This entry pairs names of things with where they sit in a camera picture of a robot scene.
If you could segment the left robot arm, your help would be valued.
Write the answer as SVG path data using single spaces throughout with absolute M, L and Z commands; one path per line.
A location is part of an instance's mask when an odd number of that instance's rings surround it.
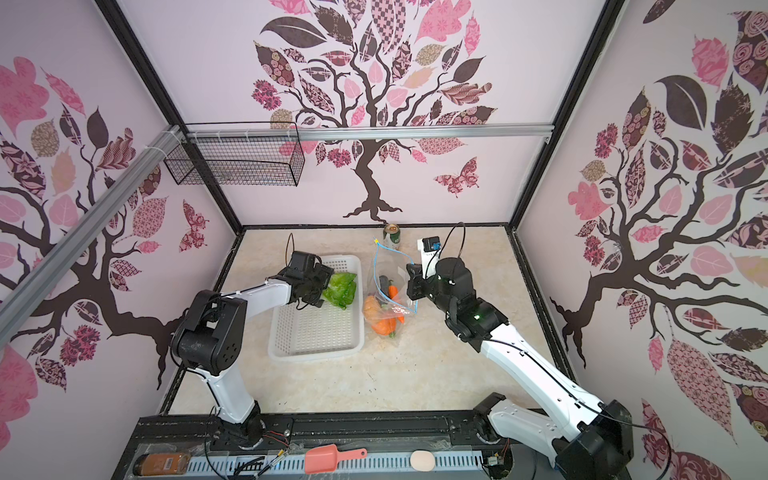
M 246 321 L 291 304 L 321 307 L 333 274 L 320 257 L 295 251 L 287 266 L 255 287 L 195 295 L 174 334 L 171 353 L 184 368 L 202 376 L 224 424 L 245 432 L 261 427 L 260 408 L 237 366 Z

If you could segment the clear zip top bag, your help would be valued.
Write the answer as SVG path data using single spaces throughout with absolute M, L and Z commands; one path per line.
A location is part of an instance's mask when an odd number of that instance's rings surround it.
M 365 324 L 380 338 L 395 341 L 406 321 L 418 312 L 418 302 L 407 294 L 412 258 L 379 240 L 364 285 L 362 314 Z

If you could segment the orange pumpkin toy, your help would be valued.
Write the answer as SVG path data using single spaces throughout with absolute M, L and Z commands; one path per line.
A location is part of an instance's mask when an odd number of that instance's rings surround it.
M 397 320 L 395 318 L 382 319 L 372 325 L 373 331 L 381 336 L 394 337 L 396 334 Z

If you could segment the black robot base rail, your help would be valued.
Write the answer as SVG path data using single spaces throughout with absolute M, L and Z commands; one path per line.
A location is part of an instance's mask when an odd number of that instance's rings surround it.
M 140 419 L 114 471 L 132 473 L 146 453 L 187 453 L 187 472 L 165 479 L 303 479 L 307 451 L 335 444 L 340 451 L 365 448 L 368 456 L 343 461 L 334 478 L 415 477 L 410 455 L 426 450 L 442 477 L 475 474 L 482 479 L 566 479 L 549 460 L 515 440 L 497 435 L 485 416 L 488 396 L 471 410 L 263 414 L 259 439 L 236 436 L 218 417 L 159 415 Z

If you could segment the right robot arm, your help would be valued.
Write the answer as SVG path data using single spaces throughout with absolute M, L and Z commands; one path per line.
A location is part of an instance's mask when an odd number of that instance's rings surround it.
M 458 257 L 410 263 L 407 296 L 430 300 L 462 342 L 509 374 L 542 408 L 500 400 L 485 416 L 493 431 L 545 456 L 566 479 L 618 479 L 634 456 L 629 411 L 601 401 L 547 361 L 493 304 L 479 297 Z

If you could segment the green lettuce toy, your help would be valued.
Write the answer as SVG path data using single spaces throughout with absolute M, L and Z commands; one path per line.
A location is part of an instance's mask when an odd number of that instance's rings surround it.
M 334 273 L 328 286 L 322 293 L 325 301 L 345 310 L 355 300 L 357 291 L 357 275 L 349 272 Z

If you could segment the dark cucumber toy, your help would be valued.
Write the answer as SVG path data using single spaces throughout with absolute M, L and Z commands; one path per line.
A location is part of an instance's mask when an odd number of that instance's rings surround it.
M 385 275 L 381 275 L 378 277 L 378 280 L 379 280 L 379 290 L 385 296 L 389 296 L 389 286 L 390 286 L 389 278 Z

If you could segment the orange carrot toy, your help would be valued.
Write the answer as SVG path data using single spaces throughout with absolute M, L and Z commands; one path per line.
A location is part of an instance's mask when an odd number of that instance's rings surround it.
M 389 286 L 389 296 L 388 296 L 388 298 L 389 298 L 389 299 L 390 299 L 392 302 L 395 302 L 395 300 L 396 300 L 396 297 L 397 297 L 398 293 L 399 293 L 399 291 L 398 291 L 397 287 L 394 285 L 394 282 L 393 282 L 392 280 L 390 280 L 390 286 Z M 404 316 L 403 316 L 403 315 L 398 315 L 398 316 L 397 316 L 397 320 L 398 320 L 398 321 L 399 321 L 401 324 L 404 324 L 404 323 L 405 323 L 405 318 L 404 318 Z

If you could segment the brown wrinkled bread toy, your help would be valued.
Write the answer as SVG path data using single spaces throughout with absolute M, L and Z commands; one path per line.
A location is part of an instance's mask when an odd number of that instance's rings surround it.
M 363 303 L 363 316 L 368 322 L 378 322 L 383 319 L 379 302 L 373 295 L 368 295 Z

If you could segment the white plastic perforated basket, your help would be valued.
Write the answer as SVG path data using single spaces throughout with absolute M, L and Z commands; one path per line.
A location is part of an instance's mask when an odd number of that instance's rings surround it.
M 324 264 L 337 273 L 356 275 L 355 298 L 345 309 L 282 306 L 273 310 L 268 356 L 278 362 L 310 362 L 357 354 L 365 343 L 362 266 L 355 255 L 327 255 Z

